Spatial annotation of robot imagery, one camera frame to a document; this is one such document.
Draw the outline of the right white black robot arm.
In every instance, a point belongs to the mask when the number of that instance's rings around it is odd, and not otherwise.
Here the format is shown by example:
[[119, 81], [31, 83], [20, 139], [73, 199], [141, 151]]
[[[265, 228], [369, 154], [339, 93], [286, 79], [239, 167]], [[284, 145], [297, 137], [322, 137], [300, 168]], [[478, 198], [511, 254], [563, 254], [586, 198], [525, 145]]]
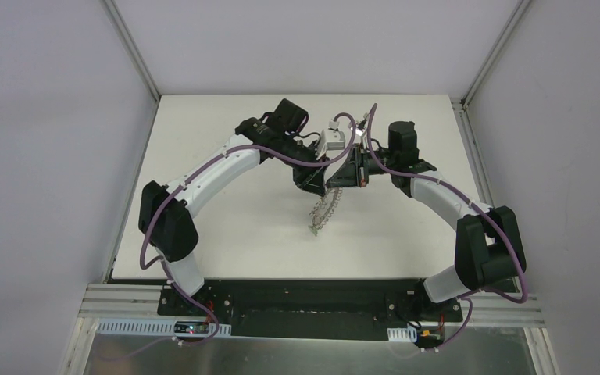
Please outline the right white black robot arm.
[[363, 188], [370, 176], [382, 174], [390, 175], [398, 190], [455, 231], [453, 265], [421, 281], [412, 299], [412, 310], [420, 319], [432, 320], [451, 298], [524, 274], [527, 262], [516, 214], [507, 206], [475, 202], [421, 159], [414, 122], [391, 123], [384, 148], [356, 146], [327, 180], [327, 187]]

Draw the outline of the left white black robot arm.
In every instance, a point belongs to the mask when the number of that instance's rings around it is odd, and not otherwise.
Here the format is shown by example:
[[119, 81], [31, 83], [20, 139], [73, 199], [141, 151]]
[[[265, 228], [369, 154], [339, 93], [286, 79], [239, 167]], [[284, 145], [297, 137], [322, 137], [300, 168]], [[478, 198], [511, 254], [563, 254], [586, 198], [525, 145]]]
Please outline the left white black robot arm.
[[222, 148], [191, 172], [143, 187], [137, 219], [144, 235], [140, 267], [152, 266], [145, 253], [153, 247], [168, 281], [181, 289], [177, 305], [187, 315], [197, 316], [207, 305], [207, 295], [200, 290], [205, 278], [194, 255], [199, 242], [195, 218], [212, 198], [267, 159], [290, 166], [292, 181], [301, 190], [326, 194], [324, 175], [331, 160], [318, 142], [305, 145], [298, 138], [308, 117], [306, 110], [284, 98], [272, 112], [243, 120]]

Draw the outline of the metal disc with key rings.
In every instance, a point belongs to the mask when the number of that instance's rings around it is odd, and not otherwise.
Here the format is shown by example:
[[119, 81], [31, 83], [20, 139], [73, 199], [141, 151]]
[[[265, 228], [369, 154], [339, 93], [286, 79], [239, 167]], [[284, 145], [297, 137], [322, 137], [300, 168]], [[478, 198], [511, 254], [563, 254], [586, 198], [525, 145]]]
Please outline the metal disc with key rings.
[[334, 215], [342, 194], [343, 188], [341, 187], [327, 189], [326, 195], [321, 197], [310, 211], [309, 227], [314, 227], [320, 231]]

